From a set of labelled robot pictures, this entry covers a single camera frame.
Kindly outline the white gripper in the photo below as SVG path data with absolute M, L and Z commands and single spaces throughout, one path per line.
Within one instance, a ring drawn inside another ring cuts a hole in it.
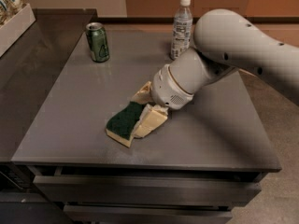
M 154 76 L 152 82 L 148 81 L 131 98 L 132 102 L 147 104 L 133 129 L 133 137 L 143 138 L 147 136 L 167 121 L 168 108 L 179 110 L 192 98 L 193 95 L 183 90 L 172 78 L 169 64 L 166 64 Z M 157 105 L 148 104 L 152 99 Z

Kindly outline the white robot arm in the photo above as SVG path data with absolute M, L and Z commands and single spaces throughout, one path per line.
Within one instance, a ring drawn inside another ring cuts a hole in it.
M 201 88 L 243 69 L 299 105 L 299 48 L 263 33 L 239 14 L 214 9 L 193 30 L 192 48 L 156 73 L 135 95 L 146 107 L 133 128 L 143 138 L 179 110 Z

